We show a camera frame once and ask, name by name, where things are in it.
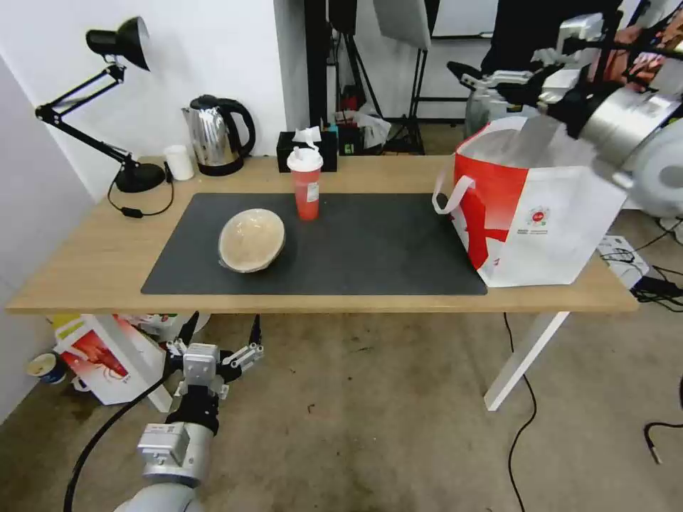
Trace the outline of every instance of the desk mat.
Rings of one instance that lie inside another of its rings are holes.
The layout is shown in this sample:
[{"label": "desk mat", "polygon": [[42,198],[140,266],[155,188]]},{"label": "desk mat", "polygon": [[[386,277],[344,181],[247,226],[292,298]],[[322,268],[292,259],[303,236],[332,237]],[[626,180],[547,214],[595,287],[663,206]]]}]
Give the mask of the desk mat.
[{"label": "desk mat", "polygon": [[[265,270],[218,263],[218,236],[242,210],[267,208],[285,246]],[[430,194],[322,193],[317,220],[297,217],[294,194],[198,193],[142,287],[143,294],[483,295],[448,217]]]}]

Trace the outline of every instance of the electric kettle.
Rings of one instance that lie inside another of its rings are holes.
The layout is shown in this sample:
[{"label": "electric kettle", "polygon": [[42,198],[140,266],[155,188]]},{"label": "electric kettle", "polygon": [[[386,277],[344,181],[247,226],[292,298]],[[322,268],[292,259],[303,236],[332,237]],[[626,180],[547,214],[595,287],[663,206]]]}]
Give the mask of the electric kettle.
[{"label": "electric kettle", "polygon": [[[226,98],[202,95],[182,109],[197,155],[199,171],[208,176],[225,176],[244,165],[256,140],[256,129],[249,111]],[[232,114],[242,116],[249,131],[249,140],[242,144]]]}]

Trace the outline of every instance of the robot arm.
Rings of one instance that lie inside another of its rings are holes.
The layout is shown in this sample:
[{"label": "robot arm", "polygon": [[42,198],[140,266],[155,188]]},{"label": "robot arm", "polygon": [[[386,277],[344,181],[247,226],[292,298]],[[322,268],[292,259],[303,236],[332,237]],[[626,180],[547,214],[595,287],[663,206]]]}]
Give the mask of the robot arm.
[{"label": "robot arm", "polygon": [[190,343],[198,314],[183,326],[169,344],[171,369],[182,369],[176,391],[180,405],[164,423],[149,423],[137,449],[145,465],[143,475],[152,485],[144,487],[115,512],[201,512],[195,488],[206,478],[211,440],[218,433],[218,403],[228,394],[228,383],[238,379],[263,357],[260,317],[257,315],[249,342],[239,351],[219,350],[216,345]]},{"label": "robot arm", "polygon": [[589,80],[599,48],[629,47],[613,43],[613,34],[613,29],[604,29],[602,15],[579,16],[561,24],[555,48],[536,52],[541,66],[534,72],[498,70],[480,77],[463,66],[450,69],[475,99],[528,105],[564,123],[570,137],[593,145],[593,168],[600,176],[624,188],[649,213],[680,215],[683,53],[677,48],[638,48],[670,57],[643,92],[604,82],[600,71]]}]

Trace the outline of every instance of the logo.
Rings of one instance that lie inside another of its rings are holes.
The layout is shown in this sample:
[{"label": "logo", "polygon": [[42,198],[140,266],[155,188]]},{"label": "logo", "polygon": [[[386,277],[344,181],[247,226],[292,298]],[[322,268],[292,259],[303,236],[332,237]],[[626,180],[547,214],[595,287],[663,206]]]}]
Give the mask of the logo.
[{"label": "logo", "polygon": [[529,217],[526,219],[526,223],[535,227],[545,226],[548,223],[549,214],[549,208],[543,208],[542,206],[532,208],[529,211]]}]

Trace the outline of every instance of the table leg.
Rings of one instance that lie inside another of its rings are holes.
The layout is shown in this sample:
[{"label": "table leg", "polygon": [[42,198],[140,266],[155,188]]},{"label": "table leg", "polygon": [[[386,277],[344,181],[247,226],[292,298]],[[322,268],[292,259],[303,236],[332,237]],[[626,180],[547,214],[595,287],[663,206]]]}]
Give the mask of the table leg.
[{"label": "table leg", "polygon": [[541,313],[536,317],[531,329],[521,343],[515,344],[514,353],[484,395],[484,403],[489,411],[498,409],[567,316],[569,311]]},{"label": "table leg", "polygon": [[[155,368],[147,364],[137,347],[121,330],[116,318],[112,315],[83,314],[81,316],[100,339],[111,340],[112,343],[107,343],[107,347],[125,368],[134,370],[140,376],[146,388],[161,378],[164,365],[161,364]],[[171,396],[163,385],[152,391],[149,399],[160,412],[168,412],[171,408]]]}]

